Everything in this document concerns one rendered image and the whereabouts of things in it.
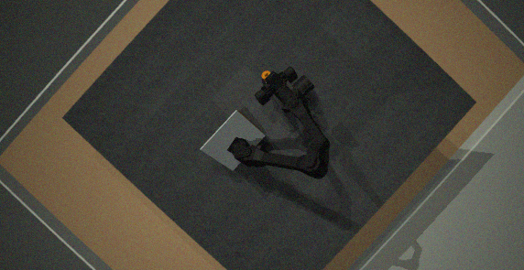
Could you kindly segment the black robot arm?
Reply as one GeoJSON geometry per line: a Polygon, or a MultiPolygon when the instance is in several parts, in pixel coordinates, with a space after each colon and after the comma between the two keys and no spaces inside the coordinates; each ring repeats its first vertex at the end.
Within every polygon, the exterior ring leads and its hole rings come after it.
{"type": "MultiPolygon", "coordinates": [[[[286,81],[271,71],[266,77],[264,86],[270,91],[277,91],[279,87],[285,86],[286,81]],[[270,86],[271,85],[271,86],[270,86]]],[[[249,145],[245,139],[235,138],[227,151],[231,152],[235,159],[247,167],[283,167],[298,170],[310,177],[321,179],[328,172],[330,141],[324,136],[318,125],[313,121],[308,107],[306,96],[315,86],[303,75],[290,89],[284,90],[279,99],[283,102],[281,109],[292,112],[304,125],[313,143],[307,151],[307,155],[292,157],[269,153],[262,146],[249,145]],[[319,157],[317,157],[319,152],[319,157]]]]}

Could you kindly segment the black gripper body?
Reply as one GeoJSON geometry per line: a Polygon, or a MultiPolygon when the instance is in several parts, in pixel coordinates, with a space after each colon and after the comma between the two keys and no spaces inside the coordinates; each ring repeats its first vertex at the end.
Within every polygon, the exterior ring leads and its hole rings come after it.
{"type": "MultiPolygon", "coordinates": [[[[284,73],[279,75],[279,77],[282,77],[285,81],[289,81],[290,83],[292,83],[293,81],[295,81],[298,78],[295,70],[292,67],[286,68],[284,70],[284,73]]],[[[279,87],[277,91],[274,91],[274,90],[269,91],[266,88],[264,90],[259,90],[257,93],[255,93],[255,97],[261,103],[261,105],[264,105],[265,103],[269,101],[269,98],[273,95],[273,93],[279,98],[280,94],[284,90],[287,90],[287,89],[288,89],[287,85],[285,86],[283,85],[279,87]]]]}

